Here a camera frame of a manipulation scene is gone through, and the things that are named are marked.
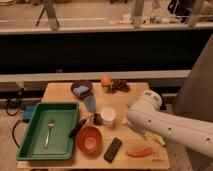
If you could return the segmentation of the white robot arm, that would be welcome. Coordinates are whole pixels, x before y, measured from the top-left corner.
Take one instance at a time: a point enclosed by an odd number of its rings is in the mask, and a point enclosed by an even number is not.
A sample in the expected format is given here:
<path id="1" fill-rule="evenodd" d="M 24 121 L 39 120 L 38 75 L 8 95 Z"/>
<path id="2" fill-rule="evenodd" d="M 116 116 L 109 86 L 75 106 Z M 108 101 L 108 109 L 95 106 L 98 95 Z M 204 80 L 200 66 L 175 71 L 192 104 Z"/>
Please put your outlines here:
<path id="1" fill-rule="evenodd" d="M 127 123 L 137 131 L 155 132 L 213 158 L 213 123 L 161 112 L 161 105 L 158 93 L 144 91 L 128 108 Z"/>

